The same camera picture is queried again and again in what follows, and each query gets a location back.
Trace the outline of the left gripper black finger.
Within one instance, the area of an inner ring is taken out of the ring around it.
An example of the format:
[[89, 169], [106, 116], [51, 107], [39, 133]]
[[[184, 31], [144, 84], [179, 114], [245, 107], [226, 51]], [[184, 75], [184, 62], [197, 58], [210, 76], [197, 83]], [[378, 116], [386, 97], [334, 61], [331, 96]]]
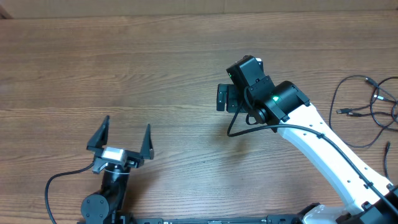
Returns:
[[151, 126], [150, 124], [148, 124], [146, 127], [144, 139], [140, 150], [140, 159], [153, 160], [153, 158], [154, 158], [154, 148], [151, 139]]
[[106, 115], [102, 124], [97, 129], [97, 131], [92, 135], [87, 143], [86, 149], [93, 152], [98, 152], [103, 150], [103, 146], [107, 145], [108, 142], [108, 132], [109, 132], [109, 119], [110, 116]]

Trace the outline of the black cable silver plug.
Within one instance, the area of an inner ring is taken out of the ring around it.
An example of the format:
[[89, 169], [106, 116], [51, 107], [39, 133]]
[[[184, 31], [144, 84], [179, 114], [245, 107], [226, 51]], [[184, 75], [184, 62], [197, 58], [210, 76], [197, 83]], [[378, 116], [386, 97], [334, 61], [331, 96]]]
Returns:
[[[374, 111], [373, 111], [373, 103], [375, 103], [377, 100], [381, 100], [381, 101], [386, 101], [386, 102], [392, 103], [393, 106], [392, 106], [392, 111], [391, 111], [391, 113], [374, 112]], [[397, 107], [397, 101], [387, 99], [386, 97], [380, 96], [380, 95], [378, 95], [378, 94], [374, 94], [374, 95], [373, 95], [373, 99], [371, 100], [371, 104], [370, 104], [371, 116], [373, 117], [373, 120], [376, 122], [376, 124], [379, 125], [379, 126], [382, 128], [382, 129], [381, 129], [381, 133], [382, 133], [384, 130], [388, 130], [388, 131], [397, 131], [397, 129], [390, 128], [390, 125], [392, 125], [393, 123], [396, 123], [396, 122], [397, 122], [397, 113], [395, 112], [396, 107]], [[381, 115], [384, 115], [384, 116], [389, 116], [389, 117], [392, 118], [392, 121], [391, 121], [390, 123], [388, 123], [388, 124], [382, 124], [382, 123], [380, 123], [380, 122], [374, 117], [375, 114], [381, 114]], [[384, 150], [384, 161], [383, 161], [383, 171], [384, 171], [384, 175], [386, 176], [386, 178], [387, 178], [388, 180], [390, 180], [390, 178], [389, 178], [389, 175], [388, 175], [388, 168], [387, 168], [387, 155], [388, 155], [390, 146], [391, 146], [391, 142], [388, 141], [387, 144], [386, 144], [385, 150]]]

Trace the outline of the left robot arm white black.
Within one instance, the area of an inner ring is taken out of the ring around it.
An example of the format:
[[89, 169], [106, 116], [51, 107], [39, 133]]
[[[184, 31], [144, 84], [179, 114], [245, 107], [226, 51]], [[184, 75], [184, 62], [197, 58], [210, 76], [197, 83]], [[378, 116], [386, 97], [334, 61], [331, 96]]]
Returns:
[[154, 149], [147, 125], [139, 152], [108, 146], [109, 116], [92, 135], [86, 149], [94, 152], [93, 173], [103, 173], [101, 187], [81, 203], [85, 223], [135, 223], [130, 213], [122, 212], [131, 169], [138, 169], [154, 158]]

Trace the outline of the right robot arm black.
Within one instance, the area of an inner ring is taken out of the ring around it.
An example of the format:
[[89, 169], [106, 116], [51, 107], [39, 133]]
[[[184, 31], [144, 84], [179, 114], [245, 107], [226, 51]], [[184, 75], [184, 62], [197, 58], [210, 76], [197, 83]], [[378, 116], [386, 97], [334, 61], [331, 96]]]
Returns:
[[261, 59], [246, 55], [227, 68], [232, 84], [218, 85], [216, 109], [254, 118], [239, 135], [271, 129], [292, 143], [334, 188], [342, 207], [314, 203], [266, 223], [397, 223], [397, 187], [362, 161], [292, 82], [273, 84]]

